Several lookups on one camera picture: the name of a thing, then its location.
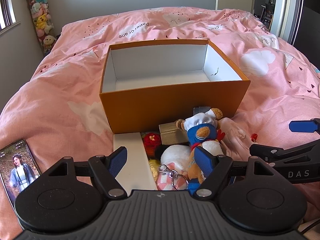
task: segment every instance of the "window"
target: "window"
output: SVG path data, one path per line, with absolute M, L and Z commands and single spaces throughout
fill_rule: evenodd
M 16 22 L 11 0 L 0 0 L 0 31 Z

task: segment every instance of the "plush toy column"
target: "plush toy column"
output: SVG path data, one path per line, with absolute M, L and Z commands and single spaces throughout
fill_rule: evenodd
M 28 4 L 43 54 L 47 56 L 57 41 L 51 22 L 48 0 L 28 0 Z

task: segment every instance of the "screw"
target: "screw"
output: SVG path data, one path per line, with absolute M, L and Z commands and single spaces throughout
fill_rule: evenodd
M 199 197 L 209 197 L 212 195 L 212 191 L 206 188 L 201 188 L 197 190 L 196 194 Z
M 108 194 L 111 197 L 120 197 L 124 194 L 124 191 L 120 188 L 113 188 L 113 189 L 109 190 Z

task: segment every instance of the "red bead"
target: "red bead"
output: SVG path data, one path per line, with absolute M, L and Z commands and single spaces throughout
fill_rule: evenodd
M 258 138 L 258 134 L 253 133 L 253 134 L 251 135 L 251 140 L 252 140 L 253 142 L 256 142 L 256 141 L 257 141 L 257 138 Z

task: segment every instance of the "pink bedding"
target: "pink bedding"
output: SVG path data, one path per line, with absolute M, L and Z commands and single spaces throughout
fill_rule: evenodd
M 319 77 L 306 57 L 250 13 L 182 7 L 66 25 L 31 81 L 4 108 L 0 148 L 26 139 L 42 171 L 63 156 L 84 161 L 110 154 L 113 137 L 99 99 L 108 46 L 153 39 L 210 39 L 230 57 L 252 81 L 233 120 L 257 133 L 259 144 L 289 148 L 319 139 L 288 129 L 291 120 L 320 116 Z M 313 219 L 320 210 L 319 183 L 299 187 L 311 207 L 307 219 Z M 12 239 L 21 229 L 1 186 L 0 203 L 0 239 Z

